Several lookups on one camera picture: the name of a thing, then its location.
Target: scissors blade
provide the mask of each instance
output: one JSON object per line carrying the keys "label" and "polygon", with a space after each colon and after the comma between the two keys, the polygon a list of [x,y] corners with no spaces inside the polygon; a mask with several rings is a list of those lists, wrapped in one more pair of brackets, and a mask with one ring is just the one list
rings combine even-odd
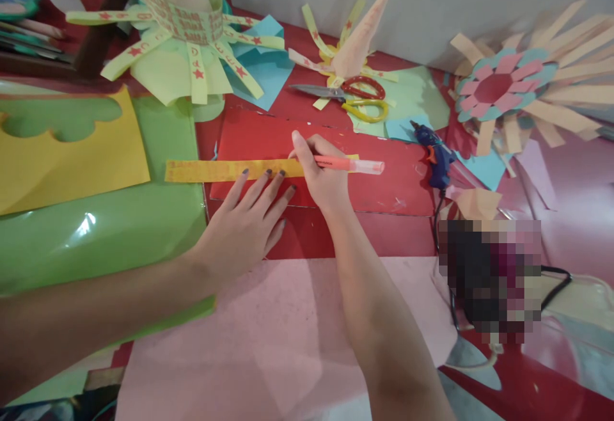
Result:
{"label": "scissors blade", "polygon": [[290,85],[290,88],[303,91],[320,98],[343,98],[343,95],[338,93],[338,89],[323,87],[319,85]]}

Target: wooden frame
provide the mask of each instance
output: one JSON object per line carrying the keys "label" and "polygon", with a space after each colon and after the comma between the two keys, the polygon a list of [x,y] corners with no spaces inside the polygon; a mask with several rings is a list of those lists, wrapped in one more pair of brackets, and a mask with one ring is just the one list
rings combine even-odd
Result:
{"label": "wooden frame", "polygon": [[[127,2],[128,0],[103,0],[100,9],[123,10]],[[100,74],[115,33],[115,23],[90,28],[72,64],[0,52],[0,67],[3,72],[32,77],[94,79]]]}

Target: yellow scissors handle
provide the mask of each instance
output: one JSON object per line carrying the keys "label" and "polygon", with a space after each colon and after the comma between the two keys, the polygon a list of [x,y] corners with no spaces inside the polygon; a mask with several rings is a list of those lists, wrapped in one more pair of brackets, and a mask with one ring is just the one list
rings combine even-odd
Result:
{"label": "yellow scissors handle", "polygon": [[[382,108],[382,113],[377,117],[371,117],[371,116],[368,116],[367,114],[362,113],[361,111],[356,109],[354,106],[378,106]],[[371,99],[349,100],[343,103],[341,107],[344,108],[346,111],[348,111],[350,114],[353,114],[356,117],[358,117],[360,120],[364,120],[365,122],[368,122],[368,123],[381,122],[388,115],[388,103],[386,103],[386,101],[384,100],[371,100]]]}

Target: left hand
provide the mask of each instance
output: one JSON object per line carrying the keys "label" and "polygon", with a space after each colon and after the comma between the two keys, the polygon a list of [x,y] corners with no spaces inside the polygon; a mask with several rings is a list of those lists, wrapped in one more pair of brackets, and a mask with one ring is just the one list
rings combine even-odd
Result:
{"label": "left hand", "polygon": [[268,170],[239,201],[247,172],[237,179],[200,240],[184,255],[190,264],[205,270],[208,281],[217,288],[251,269],[279,241],[286,223],[279,219],[296,191],[290,186],[273,205],[285,172],[278,173],[265,189],[271,177]]}

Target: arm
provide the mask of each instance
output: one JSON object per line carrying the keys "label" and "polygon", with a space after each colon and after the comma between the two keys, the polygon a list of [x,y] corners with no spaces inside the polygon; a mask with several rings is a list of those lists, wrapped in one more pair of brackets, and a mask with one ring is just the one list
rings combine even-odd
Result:
{"label": "arm", "polygon": [[343,157],[316,135],[292,135],[310,193],[335,244],[350,343],[365,375],[374,420],[454,419],[420,329],[352,209],[347,172],[320,169],[311,150]]}
{"label": "arm", "polygon": [[289,187],[259,178],[239,202],[243,173],[200,240],[152,266],[0,298],[0,406],[144,326],[194,306],[245,273],[280,239]]}

